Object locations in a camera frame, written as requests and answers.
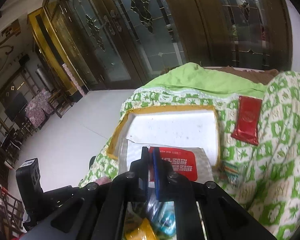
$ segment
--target green quilt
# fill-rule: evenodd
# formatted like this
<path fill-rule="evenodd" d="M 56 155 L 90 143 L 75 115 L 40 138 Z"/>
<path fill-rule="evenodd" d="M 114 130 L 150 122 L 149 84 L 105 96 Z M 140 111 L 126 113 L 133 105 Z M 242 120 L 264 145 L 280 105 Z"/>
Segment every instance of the green quilt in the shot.
<path fill-rule="evenodd" d="M 205 69 L 192 62 L 170 70 L 143 86 L 153 87 L 164 87 L 172 91 L 191 88 L 218 98 L 228 97 L 233 93 L 262 98 L 266 91 L 266 86 L 261 83 L 255 84 L 230 73 Z"/>
<path fill-rule="evenodd" d="M 281 73 L 266 87 L 258 122 L 259 146 L 230 136 L 236 123 L 238 96 L 216 97 L 188 88 L 142 87 L 122 104 L 120 114 L 123 117 L 128 109 L 153 105 L 214 105 L 221 160 L 247 166 L 238 188 L 218 177 L 216 182 L 277 239 L 287 239 L 300 223 L 300 73 Z M 80 187 L 101 176 L 117 175 L 118 163 L 105 155 L 107 147 L 108 143 Z"/>

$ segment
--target door handle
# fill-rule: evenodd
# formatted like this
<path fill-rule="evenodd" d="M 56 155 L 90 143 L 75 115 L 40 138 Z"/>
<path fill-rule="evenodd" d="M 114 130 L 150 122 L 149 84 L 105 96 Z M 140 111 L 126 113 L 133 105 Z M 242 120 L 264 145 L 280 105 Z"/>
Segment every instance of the door handle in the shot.
<path fill-rule="evenodd" d="M 115 31 L 114 31 L 114 29 L 112 28 L 111 23 L 110 23 L 108 17 L 105 15 L 105 16 L 103 17 L 103 19 L 105 20 L 106 24 L 108 24 L 108 29 L 109 29 L 111 35 L 115 35 Z"/>
<path fill-rule="evenodd" d="M 111 10 L 110 11 L 110 16 L 114 22 L 114 25 L 116 26 L 116 28 L 118 29 L 119 32 L 122 31 L 122 27 L 120 25 L 120 23 L 118 22 L 118 14 L 114 11 L 114 10 Z"/>

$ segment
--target floral cloth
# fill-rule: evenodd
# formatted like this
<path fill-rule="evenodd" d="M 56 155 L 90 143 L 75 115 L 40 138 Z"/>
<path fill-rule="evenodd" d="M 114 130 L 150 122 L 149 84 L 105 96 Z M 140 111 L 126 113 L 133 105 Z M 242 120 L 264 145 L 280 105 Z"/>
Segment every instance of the floral cloth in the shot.
<path fill-rule="evenodd" d="M 76 87 L 76 89 L 80 92 L 80 94 L 85 97 L 86 93 L 83 91 L 82 87 L 80 87 L 80 85 L 78 84 L 77 80 L 75 79 L 75 77 L 73 76 L 73 74 L 71 73 L 70 69 L 68 68 L 67 64 L 64 63 L 62 65 L 62 67 L 64 68 L 64 70 L 66 71 L 66 73 L 68 74 L 69 78 L 71 79 L 72 83 L 74 84 L 74 86 Z"/>
<path fill-rule="evenodd" d="M 236 94 L 216 98 L 192 89 L 140 88 L 122 104 L 120 114 L 123 117 L 131 108 L 189 104 L 215 106 L 221 160 L 247 167 L 239 187 L 218 176 L 215 181 L 277 239 L 288 239 L 300 223 L 300 73 L 280 73 L 268 84 L 258 122 L 258 146 L 231 137 L 238 111 Z M 80 187 L 117 175 L 118 163 L 105 154 L 108 143 Z"/>
<path fill-rule="evenodd" d="M 51 97 L 51 93 L 42 89 L 26 106 L 26 116 L 29 118 L 34 128 L 38 126 L 46 119 L 46 116 L 42 110 L 47 114 L 53 112 L 53 108 L 49 105 L 48 99 Z"/>

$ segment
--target red envelope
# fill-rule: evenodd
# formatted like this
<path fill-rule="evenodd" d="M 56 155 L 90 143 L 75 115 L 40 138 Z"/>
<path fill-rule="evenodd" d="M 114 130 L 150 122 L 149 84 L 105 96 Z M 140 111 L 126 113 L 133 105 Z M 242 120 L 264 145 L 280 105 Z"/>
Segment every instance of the red envelope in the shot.
<path fill-rule="evenodd" d="M 258 145 L 258 120 L 261 110 L 261 99 L 239 97 L 239 113 L 237 124 L 231 137 Z"/>
<path fill-rule="evenodd" d="M 150 147 L 149 153 L 152 154 L 154 147 Z M 172 147 L 159 147 L 160 157 L 169 161 L 172 168 L 177 173 L 186 176 L 191 181 L 198 179 L 197 166 L 194 153 L 183 149 Z M 150 169 L 150 181 L 154 181 L 153 169 Z"/>

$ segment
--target speaker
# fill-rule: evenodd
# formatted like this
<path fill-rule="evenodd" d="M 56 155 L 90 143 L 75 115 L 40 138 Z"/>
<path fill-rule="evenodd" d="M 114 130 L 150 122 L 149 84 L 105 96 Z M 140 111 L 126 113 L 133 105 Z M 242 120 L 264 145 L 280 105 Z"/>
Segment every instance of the speaker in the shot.
<path fill-rule="evenodd" d="M 19 59 L 20 66 L 24 66 L 26 62 L 28 62 L 29 60 L 30 60 L 29 55 L 25 54 L 24 56 L 22 56 L 21 59 Z"/>

